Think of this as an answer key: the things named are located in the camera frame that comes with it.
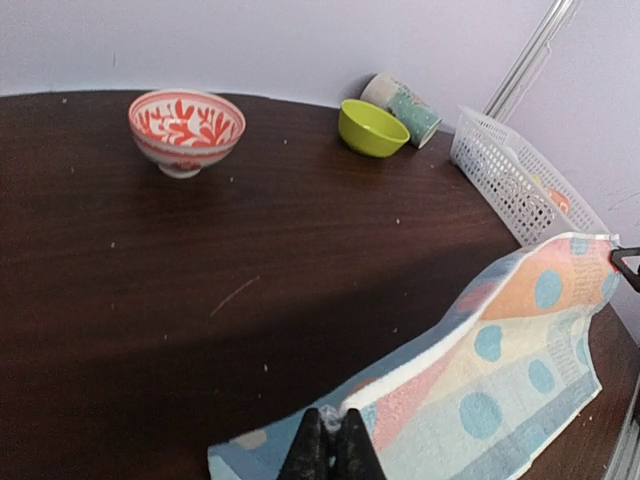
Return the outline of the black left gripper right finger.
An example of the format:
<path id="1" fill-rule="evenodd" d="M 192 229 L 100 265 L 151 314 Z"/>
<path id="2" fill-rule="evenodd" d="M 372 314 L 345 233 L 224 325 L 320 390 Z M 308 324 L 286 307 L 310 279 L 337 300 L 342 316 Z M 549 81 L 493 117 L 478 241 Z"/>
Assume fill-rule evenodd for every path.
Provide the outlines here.
<path id="1" fill-rule="evenodd" d="M 334 434 L 330 478 L 336 480 L 385 480 L 363 418 L 349 409 Z"/>

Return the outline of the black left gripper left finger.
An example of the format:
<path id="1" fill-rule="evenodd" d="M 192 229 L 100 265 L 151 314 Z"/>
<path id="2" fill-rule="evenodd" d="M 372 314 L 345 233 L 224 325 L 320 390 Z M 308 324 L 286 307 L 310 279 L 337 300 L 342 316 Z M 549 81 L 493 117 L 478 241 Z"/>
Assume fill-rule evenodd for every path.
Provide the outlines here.
<path id="1" fill-rule="evenodd" d="M 330 438 L 317 408 L 307 409 L 277 480 L 327 480 Z"/>

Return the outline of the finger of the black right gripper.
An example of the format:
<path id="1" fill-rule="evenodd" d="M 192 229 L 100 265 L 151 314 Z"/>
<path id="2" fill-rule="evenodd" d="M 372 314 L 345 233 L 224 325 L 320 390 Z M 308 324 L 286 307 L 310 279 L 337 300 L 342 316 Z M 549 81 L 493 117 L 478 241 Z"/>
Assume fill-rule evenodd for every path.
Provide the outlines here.
<path id="1" fill-rule="evenodd" d="M 627 260 L 631 258 L 639 258 L 639 255 L 639 247 L 618 247 L 613 249 L 610 254 L 610 262 L 612 265 L 621 273 L 627 283 L 637 293 L 640 292 L 639 269 L 633 270 Z"/>

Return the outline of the white perforated plastic basket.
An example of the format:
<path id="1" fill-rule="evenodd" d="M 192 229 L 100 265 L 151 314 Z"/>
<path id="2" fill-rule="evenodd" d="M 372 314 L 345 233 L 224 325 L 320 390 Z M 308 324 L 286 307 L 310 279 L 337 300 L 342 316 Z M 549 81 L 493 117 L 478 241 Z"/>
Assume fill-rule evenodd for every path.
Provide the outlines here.
<path id="1" fill-rule="evenodd" d="M 460 108 L 451 160 L 522 246 L 565 232 L 608 234 L 609 229 L 565 177 L 513 129 L 470 107 Z M 548 197 L 571 202 L 568 215 Z"/>

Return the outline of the blue mickey dotted towel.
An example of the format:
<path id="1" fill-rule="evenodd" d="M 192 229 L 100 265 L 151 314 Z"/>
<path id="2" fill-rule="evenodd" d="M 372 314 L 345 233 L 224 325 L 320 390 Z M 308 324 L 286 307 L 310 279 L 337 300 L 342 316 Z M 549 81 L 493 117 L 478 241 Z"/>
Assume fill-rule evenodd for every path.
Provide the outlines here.
<path id="1" fill-rule="evenodd" d="M 363 419 L 390 479 L 516 479 L 600 392 L 592 317 L 615 235 L 564 233 L 485 268 L 425 333 L 315 405 Z"/>

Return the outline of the orange bunny towel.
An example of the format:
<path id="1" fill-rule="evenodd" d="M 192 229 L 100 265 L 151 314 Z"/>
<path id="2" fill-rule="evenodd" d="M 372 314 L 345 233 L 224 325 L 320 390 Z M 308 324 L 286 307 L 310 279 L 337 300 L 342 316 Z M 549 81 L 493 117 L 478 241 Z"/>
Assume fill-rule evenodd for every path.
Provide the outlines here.
<path id="1" fill-rule="evenodd" d="M 571 202 L 566 195 L 554 189 L 547 189 L 546 193 L 562 213 L 565 215 L 570 213 Z"/>

